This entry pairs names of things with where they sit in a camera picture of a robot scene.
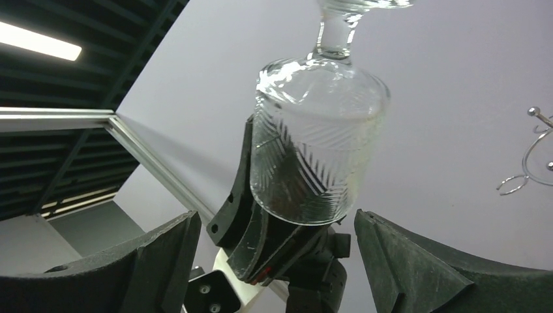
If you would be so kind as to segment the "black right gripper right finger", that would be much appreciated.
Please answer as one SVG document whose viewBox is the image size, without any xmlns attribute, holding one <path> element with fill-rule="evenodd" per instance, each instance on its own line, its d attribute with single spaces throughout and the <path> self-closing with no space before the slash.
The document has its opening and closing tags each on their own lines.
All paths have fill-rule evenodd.
<svg viewBox="0 0 553 313">
<path fill-rule="evenodd" d="M 377 312 L 552 311 L 552 271 L 474 256 L 370 211 L 354 228 Z"/>
</svg>

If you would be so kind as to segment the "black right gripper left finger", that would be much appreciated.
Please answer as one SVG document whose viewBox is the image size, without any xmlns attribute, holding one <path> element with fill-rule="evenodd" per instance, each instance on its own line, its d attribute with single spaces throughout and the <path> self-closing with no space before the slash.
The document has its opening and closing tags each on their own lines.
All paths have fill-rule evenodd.
<svg viewBox="0 0 553 313">
<path fill-rule="evenodd" d="M 44 273 L 1 277 L 2 312 L 180 312 L 202 222 L 187 212 Z"/>
</svg>

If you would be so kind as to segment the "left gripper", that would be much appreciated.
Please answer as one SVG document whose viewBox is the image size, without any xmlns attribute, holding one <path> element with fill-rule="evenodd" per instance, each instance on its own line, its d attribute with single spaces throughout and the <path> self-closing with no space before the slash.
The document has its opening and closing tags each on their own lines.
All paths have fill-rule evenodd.
<svg viewBox="0 0 553 313">
<path fill-rule="evenodd" d="M 337 312 L 347 281 L 340 259 L 350 256 L 351 235 L 331 226 L 290 224 L 253 203 L 252 124 L 249 117 L 232 189 L 206 230 L 216 246 L 226 249 L 227 263 L 240 281 L 259 287 L 287 283 L 287 312 Z"/>
</svg>

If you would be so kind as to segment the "clear short glass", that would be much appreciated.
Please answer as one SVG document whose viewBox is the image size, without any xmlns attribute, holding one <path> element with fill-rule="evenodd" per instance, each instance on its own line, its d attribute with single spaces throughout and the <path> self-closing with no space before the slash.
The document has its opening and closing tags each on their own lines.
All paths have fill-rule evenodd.
<svg viewBox="0 0 553 313">
<path fill-rule="evenodd" d="M 252 116 L 250 189 L 270 215 L 302 226 L 344 218 L 353 207 L 391 93 L 351 61 L 362 17 L 412 1 L 320 1 L 311 52 L 260 70 Z"/>
</svg>

